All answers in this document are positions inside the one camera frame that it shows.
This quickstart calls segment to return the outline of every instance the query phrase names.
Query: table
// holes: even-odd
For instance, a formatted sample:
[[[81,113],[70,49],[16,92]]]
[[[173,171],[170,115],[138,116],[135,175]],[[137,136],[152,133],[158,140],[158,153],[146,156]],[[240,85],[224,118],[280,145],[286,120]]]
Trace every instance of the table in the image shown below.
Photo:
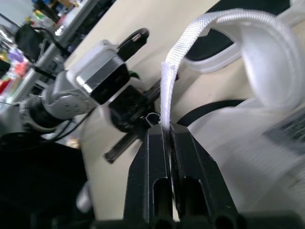
[[[70,37],[76,32],[85,18],[90,14],[91,10],[95,7],[95,5],[99,2],[99,0],[83,0],[80,6],[77,9],[73,9],[71,12],[75,12],[73,18],[69,21],[69,23],[65,24],[63,28],[63,33],[58,37],[57,41],[65,46]],[[52,43],[50,47],[46,50],[46,52],[39,58],[36,63],[36,66],[44,69],[48,66],[49,63],[54,59],[56,54],[58,53],[57,47]],[[29,70],[29,72],[24,76],[23,82],[18,87],[17,91],[12,95],[9,99],[9,103],[17,102],[22,100],[25,96],[29,94],[32,87],[34,86],[36,80],[38,80],[40,74],[35,72],[33,69]]]
[[[207,11],[217,0],[118,0],[87,38],[66,61],[69,69],[98,41],[122,42],[133,31],[150,30],[148,43],[128,62],[147,87],[160,77],[160,66],[186,26]],[[305,52],[305,23],[294,28]],[[172,121],[175,122],[196,107],[224,99],[253,96],[242,60],[209,74],[200,74],[182,66],[173,92]],[[102,157],[123,133],[107,121],[107,114],[97,109],[82,132],[82,151],[90,181],[96,218],[120,219],[123,215],[129,166],[141,143],[136,141],[113,164]]]

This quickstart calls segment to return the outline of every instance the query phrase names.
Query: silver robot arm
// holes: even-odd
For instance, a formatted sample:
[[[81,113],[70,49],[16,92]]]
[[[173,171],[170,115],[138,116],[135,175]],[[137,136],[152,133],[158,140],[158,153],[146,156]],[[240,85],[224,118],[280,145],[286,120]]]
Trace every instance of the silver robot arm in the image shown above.
[[[125,61],[146,44],[148,36],[147,29],[140,29],[119,46],[107,40],[99,42],[71,69],[61,72],[54,85],[40,96],[31,96],[3,112],[0,138],[16,132],[52,133],[62,122],[107,105],[128,85],[130,75]]]

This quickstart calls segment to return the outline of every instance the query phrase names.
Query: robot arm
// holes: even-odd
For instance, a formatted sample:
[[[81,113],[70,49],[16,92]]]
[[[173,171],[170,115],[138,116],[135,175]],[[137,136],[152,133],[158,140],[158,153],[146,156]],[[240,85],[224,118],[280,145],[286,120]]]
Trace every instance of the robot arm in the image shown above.
[[[118,47],[107,40],[98,43],[74,67],[61,72],[41,96],[21,103],[23,122],[41,134],[51,133],[65,120],[107,103],[128,83],[125,61],[146,44],[148,36],[147,29],[140,29]]]

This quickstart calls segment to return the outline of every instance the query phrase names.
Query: black trim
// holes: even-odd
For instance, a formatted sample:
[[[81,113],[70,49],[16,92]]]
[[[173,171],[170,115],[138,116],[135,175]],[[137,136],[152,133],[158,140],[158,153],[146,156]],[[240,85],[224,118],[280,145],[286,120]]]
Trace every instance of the black trim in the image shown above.
[[[210,104],[205,104],[205,105],[197,107],[194,110],[187,113],[177,122],[177,124],[189,126],[194,121],[196,121],[198,118],[201,118],[202,116],[204,116],[212,111],[215,111],[215,110],[218,110],[218,109],[221,109],[224,107],[229,107],[229,106],[235,107],[243,101],[244,100],[223,100],[223,101],[218,101],[218,102],[214,102],[214,103],[210,103]]]

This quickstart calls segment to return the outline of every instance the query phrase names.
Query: cable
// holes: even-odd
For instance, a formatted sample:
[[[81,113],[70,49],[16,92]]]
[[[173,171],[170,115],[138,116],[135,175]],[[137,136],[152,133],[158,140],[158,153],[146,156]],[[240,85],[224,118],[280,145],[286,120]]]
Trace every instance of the cable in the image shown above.
[[[58,41],[53,37],[53,34],[52,34],[49,30],[47,30],[46,28],[43,28],[43,27],[33,27],[33,29],[35,29],[35,30],[44,30],[44,31],[46,31],[47,34],[48,34],[48,36],[49,36],[50,39],[52,40],[52,42],[55,44],[55,46],[56,46],[59,50],[61,50],[64,54],[66,54],[66,55],[68,55],[68,56],[71,55],[71,53],[70,53],[67,49],[65,49],[61,44],[58,43]]]
[[[57,133],[53,138],[48,139],[48,141],[49,141],[49,140],[53,140],[53,139],[55,139],[55,138],[58,138],[63,132],[66,131],[66,129],[70,126],[70,124],[72,123],[72,121],[73,121],[73,119],[70,119],[70,120],[68,121],[68,123],[63,127],[63,129],[62,129],[59,133]]]
[[[51,139],[48,139],[48,140],[45,140],[45,141],[41,141],[38,145],[36,146],[33,146],[33,147],[29,147],[29,148],[25,148],[23,149],[24,150],[32,150],[32,149],[36,149],[36,148],[39,148],[41,146],[44,146],[46,144],[49,144],[49,143],[54,143],[54,142],[57,142],[61,139],[63,139],[64,137],[68,136],[69,134],[71,134],[74,130],[76,130],[91,114],[92,112],[94,111],[95,108],[93,108],[91,111],[89,111],[86,116],[84,118],[82,118],[82,120],[72,129],[70,130],[69,132],[65,133],[64,135],[60,136],[67,128],[68,126],[70,125],[70,123],[72,122],[72,119],[70,119],[70,121],[67,123],[67,125],[65,125],[65,127],[53,138]]]
[[[56,137],[53,137],[52,139],[48,139],[45,141],[42,141],[41,144],[47,144],[47,143],[52,143],[52,142],[57,142],[61,139],[63,139],[64,137],[68,136],[69,134],[71,134],[74,130],[76,130],[94,111],[95,108],[93,108],[91,111],[89,111],[86,116],[84,118],[82,118],[82,120],[69,132],[65,133],[64,135],[60,136],[60,134],[63,133],[63,131],[61,131],[61,133],[57,134]]]

